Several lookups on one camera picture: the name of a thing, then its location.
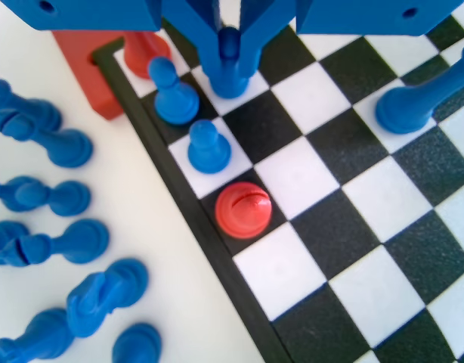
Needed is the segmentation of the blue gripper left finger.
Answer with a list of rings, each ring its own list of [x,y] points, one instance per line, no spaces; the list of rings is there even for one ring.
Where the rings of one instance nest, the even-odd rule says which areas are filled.
[[[221,29],[219,1],[162,2],[162,15],[196,47],[203,72],[217,76],[221,71],[218,32]]]

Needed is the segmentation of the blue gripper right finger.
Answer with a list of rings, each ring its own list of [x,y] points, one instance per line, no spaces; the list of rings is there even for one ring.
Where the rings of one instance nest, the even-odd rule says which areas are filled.
[[[239,73],[251,77],[260,62],[261,51],[295,16],[295,1],[241,1]]]

